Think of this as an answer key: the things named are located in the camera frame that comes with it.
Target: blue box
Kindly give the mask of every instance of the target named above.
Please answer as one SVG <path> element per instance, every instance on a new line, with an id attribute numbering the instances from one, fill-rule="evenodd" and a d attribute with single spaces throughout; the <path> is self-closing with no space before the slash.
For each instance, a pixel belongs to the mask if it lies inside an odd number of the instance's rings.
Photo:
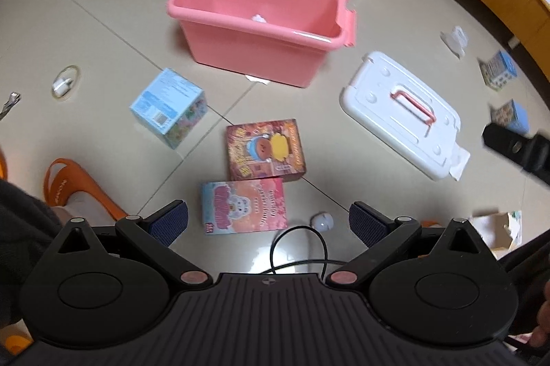
<path id="1" fill-rule="evenodd" d="M 208 111 L 205 93 L 165 68 L 131 105 L 137 119 L 175 149 Z"/>
<path id="2" fill-rule="evenodd" d="M 518 76 L 512 57 L 505 51 L 499 51 L 491 60 L 481 62 L 480 69 L 485 85 L 495 91 L 500 91 L 504 85 Z"/>
<path id="3" fill-rule="evenodd" d="M 513 99 L 499 109 L 491 110 L 491 121 L 520 135 L 529 132 L 527 111 Z"/>

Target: dark clothing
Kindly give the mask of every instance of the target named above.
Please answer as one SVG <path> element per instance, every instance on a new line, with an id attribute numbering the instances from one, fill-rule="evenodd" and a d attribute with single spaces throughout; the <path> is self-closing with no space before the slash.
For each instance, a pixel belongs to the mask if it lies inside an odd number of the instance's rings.
<path id="1" fill-rule="evenodd" d="M 499 260 L 516 286 L 518 313 L 511 335 L 528 334 L 537 327 L 537 313 L 545 301 L 542 290 L 550 280 L 550 230 Z"/>
<path id="2" fill-rule="evenodd" d="M 48 205 L 0 180 L 0 327 L 21 319 L 19 288 L 60 230 Z"/>

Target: black cable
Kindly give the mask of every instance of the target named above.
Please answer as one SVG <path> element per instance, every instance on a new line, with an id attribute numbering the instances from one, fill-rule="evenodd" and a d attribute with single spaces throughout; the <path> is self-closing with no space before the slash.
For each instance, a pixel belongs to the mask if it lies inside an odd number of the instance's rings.
<path id="1" fill-rule="evenodd" d="M 273 243 L 271 244 L 271 249 L 269 250 L 269 264 L 271 265 L 271 269 L 269 272 L 273 272 L 273 274 L 276 274 L 276 270 L 279 270 L 279 268 L 275 268 L 275 265 L 273 263 L 273 253 L 275 252 L 275 247 L 277 246 L 277 244 L 279 243 L 279 241 L 284 237 L 286 236 L 288 233 L 296 230 L 296 229 L 307 229 L 308 231 L 311 231 L 313 234 L 315 234 L 319 240 L 321 241 L 321 243 L 323 244 L 323 253 L 324 253 L 324 265 L 323 265 L 323 271 L 321 272 L 321 280 L 323 280 L 325 278 L 325 273 L 327 272 L 327 264 L 329 263 L 328 262 L 328 249 L 327 249 L 327 244 L 325 242 L 325 239 L 323 239 L 323 236 L 321 236 L 321 233 L 317 230 L 317 229 L 313 229 L 312 227 L 310 226 L 305 226 L 305 225 L 298 225 L 298 226 L 295 226 L 293 228 L 290 228 L 290 229 L 287 229 L 286 231 L 284 231 L 280 236 L 276 237 L 275 240 L 273 241 Z"/>
<path id="2" fill-rule="evenodd" d="M 341 260 L 332 260 L 332 259 L 306 259 L 306 260 L 296 260 L 294 262 L 284 263 L 282 265 L 279 265 L 278 267 L 270 268 L 269 270 L 263 271 L 259 274 L 261 275 L 267 275 L 269 273 L 275 274 L 275 271 L 282 270 L 283 268 L 293 267 L 296 265 L 305 265 L 307 263 L 323 263 L 325 266 L 328 263 L 332 263 L 334 265 L 345 265 L 347 262 L 342 262 Z"/>

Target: pink plastic storage box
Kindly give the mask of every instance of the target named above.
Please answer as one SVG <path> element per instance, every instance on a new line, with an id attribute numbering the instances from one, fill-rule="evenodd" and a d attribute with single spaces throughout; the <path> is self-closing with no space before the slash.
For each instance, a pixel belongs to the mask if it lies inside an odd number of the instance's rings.
<path id="1" fill-rule="evenodd" d="M 169 0 L 167 9 L 197 62 L 306 87 L 329 51 L 355 44 L 347 1 Z"/>

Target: metal tool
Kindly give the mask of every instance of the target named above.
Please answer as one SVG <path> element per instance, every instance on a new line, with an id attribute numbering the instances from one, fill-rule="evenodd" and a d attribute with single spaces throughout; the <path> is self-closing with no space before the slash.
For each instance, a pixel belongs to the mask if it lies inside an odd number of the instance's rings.
<path id="1" fill-rule="evenodd" d="M 12 92 L 9 95 L 8 102 L 2 107 L 2 112 L 0 112 L 0 121 L 5 118 L 9 111 L 21 100 L 21 95 L 16 92 Z"/>

